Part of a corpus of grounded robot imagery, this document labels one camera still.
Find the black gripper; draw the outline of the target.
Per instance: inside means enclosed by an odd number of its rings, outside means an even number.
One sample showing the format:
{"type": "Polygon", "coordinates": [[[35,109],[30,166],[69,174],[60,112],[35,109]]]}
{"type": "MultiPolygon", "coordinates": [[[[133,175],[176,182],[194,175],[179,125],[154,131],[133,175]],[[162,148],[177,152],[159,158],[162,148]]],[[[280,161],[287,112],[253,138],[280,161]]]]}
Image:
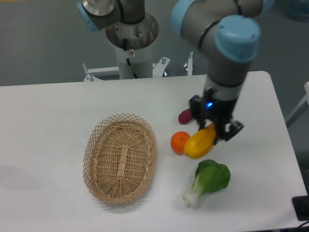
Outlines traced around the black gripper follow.
{"type": "Polygon", "coordinates": [[[213,88],[204,90],[203,97],[193,96],[189,105],[199,131],[205,128],[207,120],[215,124],[216,137],[213,144],[217,145],[220,141],[229,141],[237,135],[243,129],[243,124],[232,117],[238,97],[226,101],[215,98],[214,94],[213,88]]]}

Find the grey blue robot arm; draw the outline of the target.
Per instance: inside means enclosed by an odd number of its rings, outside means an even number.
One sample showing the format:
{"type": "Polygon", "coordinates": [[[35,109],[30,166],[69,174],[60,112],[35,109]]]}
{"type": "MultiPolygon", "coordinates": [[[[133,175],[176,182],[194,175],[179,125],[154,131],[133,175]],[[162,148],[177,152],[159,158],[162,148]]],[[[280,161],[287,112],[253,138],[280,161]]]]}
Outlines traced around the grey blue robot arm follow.
{"type": "MultiPolygon", "coordinates": [[[[212,144],[228,141],[243,124],[233,119],[261,36],[254,18],[268,10],[271,0],[180,0],[171,12],[178,35],[210,61],[202,96],[190,99],[190,111],[203,129],[209,120],[215,126],[212,144]]],[[[139,52],[158,37],[157,21],[145,11],[142,0],[81,0],[78,10],[91,31],[104,29],[110,43],[120,52],[122,79],[151,77],[152,65],[139,52]]]]}

